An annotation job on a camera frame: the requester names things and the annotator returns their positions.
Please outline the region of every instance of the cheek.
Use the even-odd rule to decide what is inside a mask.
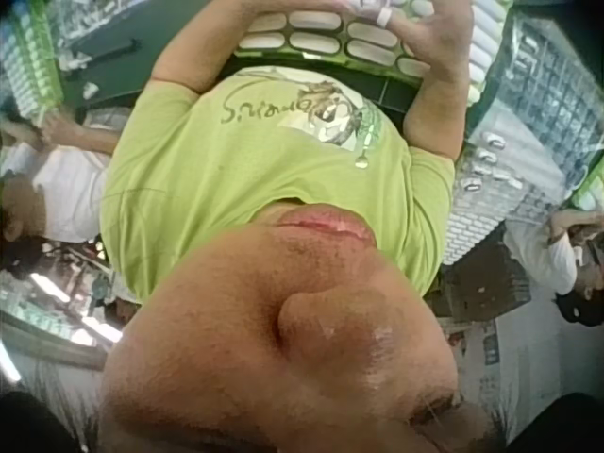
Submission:
[[[395,310],[383,294],[364,288],[296,294],[277,324],[291,363],[333,391],[374,392],[401,352]]]
[[[373,283],[397,307],[401,346],[393,375],[401,410],[414,411],[426,400],[451,396],[458,388],[457,364],[429,306],[401,280],[397,269],[382,273]]]

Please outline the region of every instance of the lime green shirt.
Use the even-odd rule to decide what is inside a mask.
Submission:
[[[409,148],[358,93],[324,75],[243,70],[199,98],[152,83],[109,167],[109,258],[144,301],[191,250],[286,198],[361,215],[424,294],[445,252],[454,166]]]

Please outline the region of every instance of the skin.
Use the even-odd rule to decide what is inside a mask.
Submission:
[[[23,236],[43,234],[46,218],[43,193],[27,177],[18,175],[7,180],[0,202],[8,215],[8,221],[2,225],[5,240],[15,242]]]
[[[575,291],[587,300],[592,300],[594,291],[604,290],[604,251],[595,249],[600,264],[596,262],[593,253],[587,245],[583,246],[583,264],[578,264],[575,283]]]
[[[561,210],[552,215],[550,221],[550,243],[556,243],[573,227],[582,227],[573,239],[573,245],[583,248],[583,264],[577,264],[575,291],[591,300],[594,291],[604,290],[604,269],[593,257],[587,241],[604,229],[604,214],[599,211]],[[604,263],[604,252],[597,249],[600,263]]]
[[[432,67],[403,129],[410,145],[456,159],[472,10],[469,0],[433,3],[432,19],[395,14],[388,24]],[[203,95],[258,14],[296,9],[347,6],[214,0],[164,50],[149,83]],[[430,421],[429,409],[448,409],[457,390],[456,364],[397,267],[351,229],[283,225],[326,210],[368,228],[337,207],[282,200],[191,250],[161,282],[106,365],[106,451],[205,451],[208,431],[284,453],[438,453],[484,436],[489,424],[475,409]]]
[[[316,207],[291,207],[302,209]],[[179,265],[126,329],[106,376],[106,404],[123,420],[145,412],[151,426],[217,429],[292,452],[313,439],[308,451],[391,451],[406,445],[406,421],[457,389],[436,319],[393,263],[354,237],[273,220]]]
[[[39,152],[52,152],[61,145],[112,155],[120,138],[115,131],[81,126],[60,109],[44,116],[40,131],[12,122],[3,122],[0,130],[9,143],[27,143]],[[5,183],[1,206],[9,218],[2,225],[7,241],[14,242],[23,236],[44,236],[47,212],[43,197],[42,189],[35,188],[26,176],[18,175]]]

